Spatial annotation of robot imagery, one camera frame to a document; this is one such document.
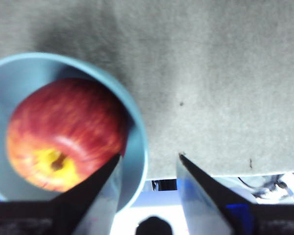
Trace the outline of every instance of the apple stem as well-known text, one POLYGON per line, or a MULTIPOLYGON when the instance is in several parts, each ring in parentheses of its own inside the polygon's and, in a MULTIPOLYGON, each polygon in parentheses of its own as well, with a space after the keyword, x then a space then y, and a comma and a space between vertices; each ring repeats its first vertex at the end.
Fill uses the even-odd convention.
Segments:
POLYGON ((63 167, 63 161, 67 156, 65 156, 63 153, 60 154, 57 160, 55 160, 53 163, 51 163, 51 168, 53 171, 60 170, 63 167))

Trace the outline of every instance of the apple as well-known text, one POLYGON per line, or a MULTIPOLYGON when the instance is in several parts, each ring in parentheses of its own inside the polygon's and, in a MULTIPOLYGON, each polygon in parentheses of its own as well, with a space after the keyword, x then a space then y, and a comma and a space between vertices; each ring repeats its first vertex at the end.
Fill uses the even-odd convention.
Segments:
POLYGON ((67 191, 114 155, 124 156, 127 134, 127 112, 105 86, 60 79, 15 109, 7 128, 8 159, 28 182, 67 191))

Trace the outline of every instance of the blue bowl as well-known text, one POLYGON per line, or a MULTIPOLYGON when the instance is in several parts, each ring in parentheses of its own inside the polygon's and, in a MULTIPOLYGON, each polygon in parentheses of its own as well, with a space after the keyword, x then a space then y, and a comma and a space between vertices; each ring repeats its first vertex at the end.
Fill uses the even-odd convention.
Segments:
POLYGON ((112 91, 131 117, 131 128, 123 159, 122 189, 118 210, 130 206, 141 192, 147 175, 147 135, 132 96, 110 74, 89 63, 49 53, 25 53, 0 60, 0 194, 7 200, 50 200, 59 193, 25 181, 7 159, 5 134, 17 105, 40 87, 64 77, 95 79, 112 91))

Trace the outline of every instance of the bowl rim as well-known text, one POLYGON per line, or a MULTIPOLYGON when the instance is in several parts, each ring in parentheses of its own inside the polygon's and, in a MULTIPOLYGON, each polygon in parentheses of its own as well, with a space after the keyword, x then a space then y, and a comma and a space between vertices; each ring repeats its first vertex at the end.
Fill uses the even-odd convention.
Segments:
POLYGON ((132 195, 131 199, 117 212, 123 211, 125 208, 130 207, 134 201, 138 198, 139 194, 141 193, 145 181, 147 179, 147 169, 148 169, 148 143, 147 143, 147 133, 146 128, 143 122, 142 115, 139 111, 138 105, 134 101, 132 95, 127 91, 127 89, 111 74, 108 72, 100 69, 99 67, 79 59, 74 59, 69 56, 59 55, 54 53, 47 53, 47 52, 26 52, 26 53, 19 53, 13 54, 7 57, 0 59, 0 67, 23 59, 48 59, 48 60, 55 60, 64 64, 67 64, 75 69, 78 69, 91 77, 94 77, 97 81, 105 85, 109 90, 111 90, 118 99, 123 103, 126 107, 127 111, 133 118, 143 141, 144 146, 144 166, 142 176, 139 182, 139 185, 132 195))

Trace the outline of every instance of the gray carpet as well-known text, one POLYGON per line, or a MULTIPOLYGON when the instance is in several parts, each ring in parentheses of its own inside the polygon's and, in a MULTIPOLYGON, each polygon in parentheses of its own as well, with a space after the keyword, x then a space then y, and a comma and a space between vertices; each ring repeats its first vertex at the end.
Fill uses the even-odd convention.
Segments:
POLYGON ((46 51, 137 101, 148 178, 178 152, 214 176, 294 171, 294 0, 0 0, 0 58, 46 51))

